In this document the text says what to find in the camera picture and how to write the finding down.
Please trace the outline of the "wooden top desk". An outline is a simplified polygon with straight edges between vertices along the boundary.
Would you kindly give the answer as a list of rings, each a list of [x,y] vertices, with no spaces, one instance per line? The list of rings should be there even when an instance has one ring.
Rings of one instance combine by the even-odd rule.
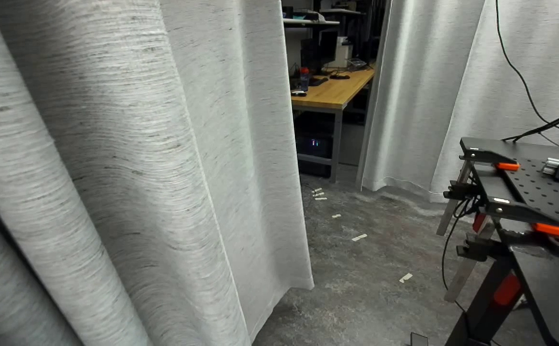
[[[372,76],[372,67],[345,71],[343,78],[328,78],[318,86],[309,86],[305,96],[291,98],[291,109],[295,113],[314,111],[332,117],[332,155],[320,157],[313,153],[299,153],[299,159],[305,163],[328,165],[330,180],[336,180],[338,176],[343,109],[372,80]]]

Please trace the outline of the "orange handled clamp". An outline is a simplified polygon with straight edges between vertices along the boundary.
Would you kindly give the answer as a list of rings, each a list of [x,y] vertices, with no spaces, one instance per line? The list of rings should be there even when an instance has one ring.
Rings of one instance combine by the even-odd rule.
[[[470,147],[464,151],[464,157],[468,161],[480,161],[480,163],[489,163],[493,169],[497,171],[508,171],[514,172],[520,169],[520,163],[516,159],[510,159],[507,155],[501,155],[497,151],[489,151],[489,149],[476,149]]]
[[[495,219],[522,221],[528,222],[533,232],[559,238],[559,219],[526,203],[489,203],[487,211]]]

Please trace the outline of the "orange handled clamp lower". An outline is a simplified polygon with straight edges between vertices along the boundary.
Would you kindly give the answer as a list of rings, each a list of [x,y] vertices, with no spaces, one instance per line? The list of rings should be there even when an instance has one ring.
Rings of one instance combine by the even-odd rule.
[[[559,219],[526,203],[489,203],[487,211],[495,219],[522,221],[528,222],[533,232],[559,238]]]

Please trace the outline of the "orange handled clamp upper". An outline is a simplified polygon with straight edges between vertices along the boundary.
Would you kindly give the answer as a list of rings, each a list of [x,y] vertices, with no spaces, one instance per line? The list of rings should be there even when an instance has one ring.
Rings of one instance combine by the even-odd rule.
[[[520,169],[520,163],[516,159],[510,159],[507,155],[501,155],[497,151],[489,151],[489,149],[476,149],[470,147],[464,151],[464,157],[468,161],[480,161],[480,163],[489,163],[493,169],[497,171],[508,171],[514,172]]]

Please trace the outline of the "black perforated work table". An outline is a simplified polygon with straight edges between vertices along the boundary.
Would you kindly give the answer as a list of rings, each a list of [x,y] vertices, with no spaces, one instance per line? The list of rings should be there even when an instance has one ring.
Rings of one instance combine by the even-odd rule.
[[[457,253],[489,261],[445,346],[489,344],[526,301],[545,346],[559,346],[559,147],[464,136],[462,169],[445,197],[464,205],[472,232]]]

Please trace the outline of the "grey curtain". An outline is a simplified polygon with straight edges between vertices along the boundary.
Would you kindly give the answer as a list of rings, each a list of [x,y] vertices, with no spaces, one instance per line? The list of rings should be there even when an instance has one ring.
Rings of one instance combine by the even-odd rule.
[[[280,0],[0,0],[0,346],[251,346],[311,282]]]
[[[426,199],[459,171],[459,140],[559,117],[559,0],[389,0],[359,184]]]

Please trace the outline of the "grey back curtain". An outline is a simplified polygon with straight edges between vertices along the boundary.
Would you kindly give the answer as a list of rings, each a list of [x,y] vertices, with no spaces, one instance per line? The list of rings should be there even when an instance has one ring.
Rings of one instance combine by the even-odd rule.
[[[559,0],[389,0],[359,184],[426,199],[459,171],[459,140],[559,117]]]

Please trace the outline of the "grey front curtain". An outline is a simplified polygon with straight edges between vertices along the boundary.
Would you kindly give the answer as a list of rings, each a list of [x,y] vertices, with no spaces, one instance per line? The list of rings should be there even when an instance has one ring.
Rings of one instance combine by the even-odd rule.
[[[251,346],[311,282],[280,0],[0,0],[0,346]]]

